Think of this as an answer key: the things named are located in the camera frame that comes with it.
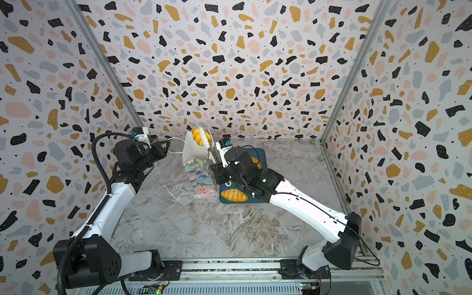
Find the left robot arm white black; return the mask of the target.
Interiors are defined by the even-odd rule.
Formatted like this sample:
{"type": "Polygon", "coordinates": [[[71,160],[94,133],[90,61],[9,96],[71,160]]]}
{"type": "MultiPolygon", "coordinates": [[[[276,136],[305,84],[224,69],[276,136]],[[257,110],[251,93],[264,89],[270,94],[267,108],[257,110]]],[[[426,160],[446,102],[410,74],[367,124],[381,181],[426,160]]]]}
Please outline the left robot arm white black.
{"type": "Polygon", "coordinates": [[[157,250],[119,254],[111,245],[111,238],[127,205],[154,164],[167,156],[169,146],[169,141],[125,135],[114,147],[117,161],[111,177],[100,163],[97,165],[106,184],[103,198],[85,223],[53,249],[60,295],[68,289],[90,286],[99,293],[107,285],[139,275],[146,280],[163,277],[164,264],[157,250]]]}

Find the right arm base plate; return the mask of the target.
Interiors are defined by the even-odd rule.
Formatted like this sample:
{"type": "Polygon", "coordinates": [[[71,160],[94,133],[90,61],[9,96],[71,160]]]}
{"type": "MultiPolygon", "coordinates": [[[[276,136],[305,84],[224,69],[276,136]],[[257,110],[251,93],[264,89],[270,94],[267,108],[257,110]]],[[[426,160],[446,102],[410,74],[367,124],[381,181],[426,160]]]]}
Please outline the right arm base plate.
{"type": "Polygon", "coordinates": [[[280,260],[279,274],[284,280],[329,280],[331,278],[328,266],[321,267],[318,270],[310,270],[305,265],[298,263],[296,259],[280,260]]]}

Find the shell shaped bread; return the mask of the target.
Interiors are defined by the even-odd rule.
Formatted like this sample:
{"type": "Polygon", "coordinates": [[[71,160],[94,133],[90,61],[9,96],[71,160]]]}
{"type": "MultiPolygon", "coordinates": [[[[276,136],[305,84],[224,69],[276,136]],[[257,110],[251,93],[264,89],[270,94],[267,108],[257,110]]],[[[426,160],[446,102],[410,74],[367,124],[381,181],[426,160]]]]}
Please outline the shell shaped bread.
{"type": "Polygon", "coordinates": [[[202,127],[199,127],[192,131],[192,138],[199,146],[203,146],[206,148],[209,148],[211,146],[211,135],[202,127]]]}

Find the floral paper bag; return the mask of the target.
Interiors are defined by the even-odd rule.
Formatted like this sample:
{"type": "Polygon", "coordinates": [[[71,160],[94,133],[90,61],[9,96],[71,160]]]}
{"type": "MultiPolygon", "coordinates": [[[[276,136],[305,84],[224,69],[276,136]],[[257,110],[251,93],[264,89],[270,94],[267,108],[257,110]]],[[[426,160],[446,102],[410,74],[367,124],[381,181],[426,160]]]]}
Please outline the floral paper bag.
{"type": "Polygon", "coordinates": [[[199,146],[192,138],[192,131],[187,131],[185,139],[170,138],[184,143],[183,150],[171,152],[182,155],[183,167],[189,181],[197,195],[212,194],[217,192],[216,182],[210,166],[213,164],[208,158],[207,149],[199,146]]]}

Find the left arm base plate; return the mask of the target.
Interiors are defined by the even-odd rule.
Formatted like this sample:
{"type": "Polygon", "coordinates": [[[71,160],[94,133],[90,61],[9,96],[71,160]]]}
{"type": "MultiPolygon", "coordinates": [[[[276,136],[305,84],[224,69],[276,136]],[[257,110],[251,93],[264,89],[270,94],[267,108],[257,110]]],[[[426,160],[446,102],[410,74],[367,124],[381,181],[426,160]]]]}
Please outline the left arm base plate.
{"type": "Polygon", "coordinates": [[[130,281],[145,281],[150,283],[160,283],[168,281],[179,281],[183,268],[183,261],[167,260],[162,261],[161,265],[137,272],[129,278],[130,281]]]}

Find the croissant shaped bread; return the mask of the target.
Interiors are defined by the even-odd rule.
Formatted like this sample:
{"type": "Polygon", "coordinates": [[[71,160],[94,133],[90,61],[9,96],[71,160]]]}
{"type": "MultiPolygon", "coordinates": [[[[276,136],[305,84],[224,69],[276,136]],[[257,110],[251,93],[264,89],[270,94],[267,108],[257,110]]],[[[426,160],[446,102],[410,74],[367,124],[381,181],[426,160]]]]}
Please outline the croissant shaped bread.
{"type": "Polygon", "coordinates": [[[221,197],[229,202],[241,203],[248,200],[248,196],[239,189],[226,189],[222,191],[221,197]]]}

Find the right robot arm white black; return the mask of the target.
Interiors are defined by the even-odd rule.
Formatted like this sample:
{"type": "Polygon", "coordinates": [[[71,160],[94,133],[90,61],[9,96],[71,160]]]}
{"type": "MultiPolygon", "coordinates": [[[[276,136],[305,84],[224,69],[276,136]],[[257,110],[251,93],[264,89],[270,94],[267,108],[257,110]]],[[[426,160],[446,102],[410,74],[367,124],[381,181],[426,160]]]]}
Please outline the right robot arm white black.
{"type": "Polygon", "coordinates": [[[233,146],[229,138],[214,141],[211,133],[201,127],[194,129],[191,136],[194,143],[206,149],[217,184],[232,183],[244,195],[297,216],[324,237],[323,242],[302,250],[298,267],[312,271],[329,264],[342,270],[352,268],[361,240],[360,215],[346,215],[322,205],[280,173],[259,167],[244,147],[233,146]]]}

